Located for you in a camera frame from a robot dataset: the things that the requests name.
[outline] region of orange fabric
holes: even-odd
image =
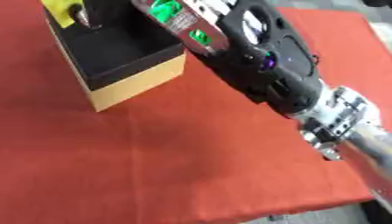
[[[390,128],[392,59],[365,21],[283,12],[325,80],[368,96]],[[6,1],[0,18],[0,223],[233,223],[370,199],[344,162],[193,56],[182,77],[96,114],[40,5]]]

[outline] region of silver metal joint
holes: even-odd
[[[340,160],[336,145],[346,139],[358,123],[381,125],[379,109],[349,87],[331,90],[323,83],[318,102],[292,118],[299,121],[304,140],[330,160]]]

